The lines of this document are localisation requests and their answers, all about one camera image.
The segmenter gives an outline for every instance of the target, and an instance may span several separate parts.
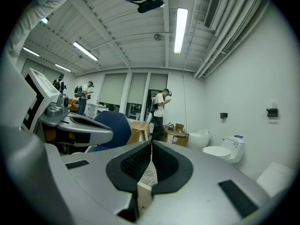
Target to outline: brown bag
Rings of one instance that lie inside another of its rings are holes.
[[[177,131],[177,132],[183,132],[183,127],[184,127],[184,125],[183,124],[179,124],[179,123],[176,123],[176,125],[175,125],[175,130]]]

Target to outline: black pants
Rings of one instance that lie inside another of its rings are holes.
[[[84,115],[85,106],[86,106],[86,99],[80,98],[79,99],[79,108],[78,108],[77,114]]]
[[[163,118],[153,116],[154,129],[152,133],[152,139],[161,141],[163,136]]]

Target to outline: roller shade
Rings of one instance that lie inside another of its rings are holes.
[[[133,74],[127,98],[128,103],[142,104],[147,74]]]
[[[49,82],[53,83],[54,80],[58,79],[58,77],[62,74],[57,71],[54,71],[53,69],[50,69],[48,67],[45,67],[44,73],[45,77],[49,80]]]
[[[120,105],[126,74],[105,75],[100,102]]]
[[[45,67],[37,62],[30,60],[30,59],[26,59],[21,74],[23,76],[26,76],[28,74],[30,68],[32,68],[40,73],[43,73]]]
[[[162,91],[167,88],[167,80],[167,75],[151,74],[149,89]]]

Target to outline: toilet tank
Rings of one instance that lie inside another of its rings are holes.
[[[230,136],[226,137],[222,142],[222,147],[231,151],[231,156],[234,157],[240,150],[244,150],[245,142],[242,137]]]

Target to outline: white toilet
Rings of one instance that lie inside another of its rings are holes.
[[[221,146],[210,146],[203,148],[203,152],[216,156],[228,163],[240,161],[245,150],[245,142],[242,136],[231,136],[223,139]]]
[[[189,133],[187,147],[202,151],[210,141],[210,133],[207,129],[203,129],[198,133]]]

